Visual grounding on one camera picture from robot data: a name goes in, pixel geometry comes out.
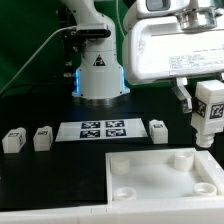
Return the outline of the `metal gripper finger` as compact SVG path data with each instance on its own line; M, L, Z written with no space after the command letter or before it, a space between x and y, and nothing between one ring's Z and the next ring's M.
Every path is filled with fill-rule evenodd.
M184 113L192 112L192 97L186 89L188 80L186 77L174 78L171 82L172 91L181 102Z

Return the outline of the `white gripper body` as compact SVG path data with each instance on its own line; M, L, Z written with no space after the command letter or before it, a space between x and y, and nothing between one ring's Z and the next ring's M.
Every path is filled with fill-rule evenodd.
M175 16L143 19L123 41L123 67L129 84L224 71L224 16L205 32L183 32Z

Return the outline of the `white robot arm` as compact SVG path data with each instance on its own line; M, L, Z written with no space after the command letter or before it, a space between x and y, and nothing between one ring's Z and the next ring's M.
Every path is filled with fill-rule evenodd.
M123 60L116 55L114 22L96 0L61 0L75 18L81 64L75 98L111 104L127 84L171 80L183 111L192 111L190 77L224 72L224 0L135 0L124 18Z

